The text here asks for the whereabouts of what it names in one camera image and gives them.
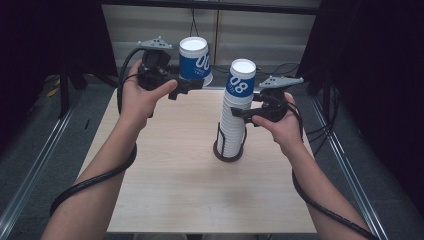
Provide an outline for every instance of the number 08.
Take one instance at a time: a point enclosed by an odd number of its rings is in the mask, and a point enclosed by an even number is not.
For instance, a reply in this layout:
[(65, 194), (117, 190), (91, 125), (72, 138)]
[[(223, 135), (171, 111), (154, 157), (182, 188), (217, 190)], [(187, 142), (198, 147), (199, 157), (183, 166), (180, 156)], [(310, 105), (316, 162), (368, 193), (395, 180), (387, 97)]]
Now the number 08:
[(242, 93), (244, 90), (246, 90), (249, 87), (249, 85), (247, 83), (244, 83), (244, 82), (240, 83), (240, 82), (241, 82), (241, 80), (239, 78), (236, 78), (236, 77), (232, 77), (230, 79), (231, 85), (233, 85), (233, 86), (238, 85), (234, 88), (234, 90), (237, 93)]

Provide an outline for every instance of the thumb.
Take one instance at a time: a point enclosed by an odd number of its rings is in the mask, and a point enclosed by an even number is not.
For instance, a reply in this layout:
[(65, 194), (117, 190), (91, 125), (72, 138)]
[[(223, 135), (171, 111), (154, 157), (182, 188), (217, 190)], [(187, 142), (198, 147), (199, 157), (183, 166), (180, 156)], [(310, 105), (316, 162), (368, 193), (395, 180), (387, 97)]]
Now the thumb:
[(178, 82), (174, 79), (169, 80), (168, 82), (162, 84), (160, 87), (151, 91), (154, 95), (156, 101), (161, 99), (163, 96), (171, 93), (178, 86)]
[(253, 121), (254, 123), (258, 124), (259, 126), (261, 126), (261, 127), (265, 128), (265, 129), (267, 129), (267, 130), (268, 130), (268, 131), (270, 131), (270, 132), (271, 132), (271, 128), (272, 128), (272, 126), (273, 126), (273, 124), (274, 124), (273, 122), (269, 121), (268, 119), (263, 118), (263, 117), (258, 116), (258, 115), (254, 115), (254, 116), (252, 117), (252, 121)]

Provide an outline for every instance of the gray floor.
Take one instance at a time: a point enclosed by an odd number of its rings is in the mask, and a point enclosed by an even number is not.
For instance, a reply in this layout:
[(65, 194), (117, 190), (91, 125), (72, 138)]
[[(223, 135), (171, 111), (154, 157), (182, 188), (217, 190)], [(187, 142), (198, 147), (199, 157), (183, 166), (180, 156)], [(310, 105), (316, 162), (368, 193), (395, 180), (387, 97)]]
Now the gray floor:
[[(214, 72), (212, 86), (225, 82), (226, 73)], [(258, 77), (261, 82), (266, 77)], [(54, 149), (45, 169), (22, 209), (8, 239), (39, 239), (49, 219), (49, 207), (54, 198), (70, 186), (78, 174), (91, 141), (100, 124), (113, 89), (92, 77), (81, 94), (63, 136)], [(306, 84), (292, 87), (291, 92), (305, 121), (305, 130), (320, 126)], [(60, 96), (46, 97), (51, 89), (46, 85), (34, 105), (25, 126), (8, 146), (0, 160), (0, 211), (8, 206), (30, 170), (45, 141), (58, 121)], [(358, 134), (354, 122), (341, 104), (335, 132), (345, 149), (372, 206), (387, 233), (388, 239), (424, 239), (424, 221), (396, 179), (380, 163), (369, 145)], [(311, 143), (317, 149), (321, 139)], [(326, 143), (316, 155), (317, 162), (339, 190), (358, 207), (342, 169), (330, 145)], [(273, 234), (273, 239), (318, 239), (316, 234)], [(108, 234), (105, 239), (132, 239), (131, 234)]]

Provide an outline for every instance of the metal frame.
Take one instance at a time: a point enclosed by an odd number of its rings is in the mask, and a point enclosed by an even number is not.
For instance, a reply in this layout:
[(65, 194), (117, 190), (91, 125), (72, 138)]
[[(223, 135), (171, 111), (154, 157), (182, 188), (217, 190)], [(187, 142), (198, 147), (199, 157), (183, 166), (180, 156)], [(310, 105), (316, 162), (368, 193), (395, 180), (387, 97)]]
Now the metal frame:
[(69, 120), (74, 113), (74, 110), (79, 102), (79, 99), (82, 95), (82, 91), (78, 91), (75, 100), (72, 103), (72, 106), (60, 118), (56, 126), (54, 127), (52, 133), (47, 139), (43, 149), (39, 153), (37, 159), (29, 170), (24, 181), (20, 185), (18, 191), (13, 196), (12, 200), (8, 203), (4, 209), (2, 215), (0, 216), (0, 240), (6, 240), (12, 231), (13, 226), (15, 225), (19, 215), (21, 214), (26, 202), (28, 201), (35, 185), (38, 182), (44, 168), (46, 167), (51, 154), (53, 153), (57, 143), (59, 142), (63, 132), (68, 125)]
[(362, 185), (359, 182), (359, 179), (356, 176), (356, 173), (353, 170), (353, 167), (350, 164), (349, 159), (347, 158), (346, 153), (343, 150), (343, 147), (336, 136), (336, 133), (334, 131), (330, 132), (326, 127), (327, 121), (323, 114), (323, 107), (321, 106), (321, 103), (318, 101), (317, 97), (310, 97), (310, 99), (318, 116), (318, 119), (321, 123), (321, 126), (324, 127), (326, 134), (328, 134), (327, 140), (330, 143), (337, 160), (339, 161), (340, 167), (346, 177), (350, 189), (353, 192), (353, 195), (355, 196), (355, 199), (358, 203), (359, 208), (361, 209), (365, 221), (368, 224), (368, 227), (380, 240), (388, 240), (387, 234), (383, 229), (380, 219), (376, 211), (372, 207), (364, 189), (362, 188)]
[(319, 8), (310, 8), (310, 7), (291, 7), (291, 6), (278, 6), (278, 5), (209, 2), (209, 1), (101, 0), (99, 2), (101, 4), (108, 4), (108, 5), (209, 9), (209, 10), (228, 10), (228, 11), (239, 11), (239, 12), (285, 13), (285, 14), (300, 14), (300, 15), (345, 14), (344, 12), (341, 12), (340, 10), (328, 10), (328, 9), (319, 9)]

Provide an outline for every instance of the hand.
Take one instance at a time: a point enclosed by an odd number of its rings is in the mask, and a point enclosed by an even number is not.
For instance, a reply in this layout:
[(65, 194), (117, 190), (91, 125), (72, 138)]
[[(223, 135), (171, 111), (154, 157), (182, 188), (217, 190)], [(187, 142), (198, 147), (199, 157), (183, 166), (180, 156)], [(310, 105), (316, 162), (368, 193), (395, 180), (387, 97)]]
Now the hand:
[[(295, 104), (293, 96), (290, 93), (284, 93), (284, 96), (289, 103)], [(254, 123), (271, 132), (274, 141), (280, 145), (281, 151), (287, 157), (297, 147), (304, 147), (299, 134), (299, 122), (290, 110), (287, 110), (286, 115), (276, 123), (257, 115), (253, 116), (252, 120)]]
[[(137, 74), (140, 65), (141, 60), (131, 67), (128, 76)], [(152, 115), (157, 101), (172, 92), (177, 85), (176, 80), (170, 80), (152, 91), (147, 91), (138, 85), (137, 76), (127, 79), (122, 93), (120, 119), (137, 124), (139, 130), (143, 129), (147, 124), (147, 118)]]

